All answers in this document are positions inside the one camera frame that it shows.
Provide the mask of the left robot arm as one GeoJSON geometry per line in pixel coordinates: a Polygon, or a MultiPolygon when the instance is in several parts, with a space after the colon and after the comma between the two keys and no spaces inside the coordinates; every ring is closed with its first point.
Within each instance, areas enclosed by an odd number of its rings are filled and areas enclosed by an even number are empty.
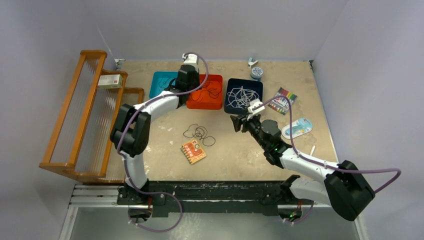
{"type": "Polygon", "coordinates": [[[120,106],[109,139],[122,156],[125,182],[132,187],[129,197],[136,204],[142,205],[149,199],[149,191],[144,187],[148,178],[144,170],[143,152],[149,142],[151,123],[183,106],[190,93],[199,87],[199,70],[183,64],[176,79],[159,95],[144,103],[120,106]]]}

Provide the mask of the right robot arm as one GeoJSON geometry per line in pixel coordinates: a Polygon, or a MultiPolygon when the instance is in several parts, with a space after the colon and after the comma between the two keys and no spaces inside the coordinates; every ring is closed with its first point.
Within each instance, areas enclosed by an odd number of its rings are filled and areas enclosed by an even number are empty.
{"type": "Polygon", "coordinates": [[[258,115],[248,118],[246,114],[232,115],[230,119],[236,132],[249,133],[255,139],[271,165],[299,173],[284,182],[280,191],[284,202],[315,201],[331,206],[343,219],[354,221],[375,198],[375,191],[354,163],[328,162],[296,150],[283,141],[274,120],[261,121],[258,115]]]}

